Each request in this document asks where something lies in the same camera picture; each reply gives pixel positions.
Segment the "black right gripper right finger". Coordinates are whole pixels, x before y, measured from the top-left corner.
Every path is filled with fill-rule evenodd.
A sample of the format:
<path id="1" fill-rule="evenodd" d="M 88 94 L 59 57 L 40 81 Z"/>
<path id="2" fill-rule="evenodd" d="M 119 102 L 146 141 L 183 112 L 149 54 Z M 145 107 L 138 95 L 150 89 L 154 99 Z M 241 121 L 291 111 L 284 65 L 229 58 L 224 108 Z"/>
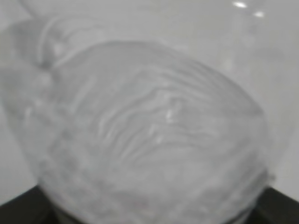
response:
<path id="1" fill-rule="evenodd" d="M 299 203 L 269 188 L 259 197 L 247 224 L 299 224 Z"/>

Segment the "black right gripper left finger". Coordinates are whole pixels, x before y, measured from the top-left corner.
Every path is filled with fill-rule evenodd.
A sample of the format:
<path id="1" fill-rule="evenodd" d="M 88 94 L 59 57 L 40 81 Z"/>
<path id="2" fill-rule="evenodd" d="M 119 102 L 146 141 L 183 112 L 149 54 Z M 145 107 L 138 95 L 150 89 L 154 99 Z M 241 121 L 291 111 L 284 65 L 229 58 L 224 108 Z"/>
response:
<path id="1" fill-rule="evenodd" d="M 1 224 L 55 224 L 56 215 L 46 196 L 33 187 L 0 206 Z"/>

